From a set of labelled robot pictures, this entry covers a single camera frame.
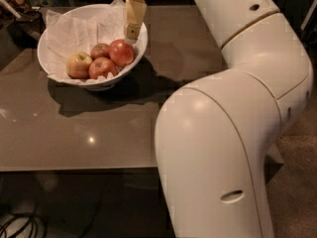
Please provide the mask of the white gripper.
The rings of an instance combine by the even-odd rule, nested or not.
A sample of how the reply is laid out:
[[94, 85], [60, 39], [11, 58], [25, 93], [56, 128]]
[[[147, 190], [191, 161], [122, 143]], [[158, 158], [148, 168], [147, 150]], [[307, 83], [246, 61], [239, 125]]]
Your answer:
[[145, 0], [126, 0], [125, 41], [134, 44], [139, 37], [147, 11]]

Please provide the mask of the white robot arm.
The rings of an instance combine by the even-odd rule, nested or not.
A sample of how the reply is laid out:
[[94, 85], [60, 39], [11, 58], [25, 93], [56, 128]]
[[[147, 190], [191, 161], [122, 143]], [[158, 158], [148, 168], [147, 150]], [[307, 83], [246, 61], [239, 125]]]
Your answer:
[[176, 238], [273, 238], [264, 160], [305, 108], [313, 68], [272, 0], [194, 0], [227, 69], [158, 114], [158, 173]]

